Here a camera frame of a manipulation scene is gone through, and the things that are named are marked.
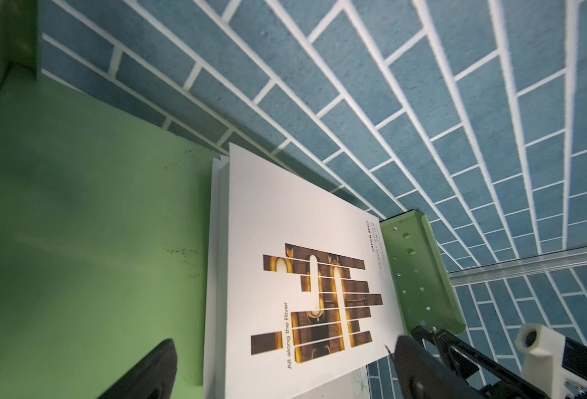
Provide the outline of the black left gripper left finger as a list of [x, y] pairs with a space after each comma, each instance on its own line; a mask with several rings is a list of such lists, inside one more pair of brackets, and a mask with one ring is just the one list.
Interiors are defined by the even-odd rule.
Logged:
[[170, 398], [177, 369], [178, 355], [175, 343], [170, 338], [165, 339], [113, 383], [99, 398]]

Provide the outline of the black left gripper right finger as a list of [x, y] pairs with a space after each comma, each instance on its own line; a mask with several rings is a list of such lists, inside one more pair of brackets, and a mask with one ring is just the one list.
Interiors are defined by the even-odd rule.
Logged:
[[398, 337], [394, 367], [404, 398], [478, 398], [476, 390], [411, 337]]

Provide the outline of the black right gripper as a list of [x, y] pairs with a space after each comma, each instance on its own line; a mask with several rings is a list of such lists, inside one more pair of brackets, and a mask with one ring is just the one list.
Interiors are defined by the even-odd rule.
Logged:
[[[418, 326], [412, 330], [411, 338], [469, 387], [476, 390], [478, 398], [547, 398], [543, 391], [447, 330], [428, 332], [427, 329]], [[495, 377], [496, 382], [476, 389], [470, 385], [468, 379], [481, 370]]]

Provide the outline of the white book brown stripes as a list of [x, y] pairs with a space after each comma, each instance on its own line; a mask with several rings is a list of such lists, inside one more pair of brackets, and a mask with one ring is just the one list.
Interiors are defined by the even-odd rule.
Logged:
[[233, 145], [221, 171], [218, 398], [291, 398], [405, 331], [377, 217]]

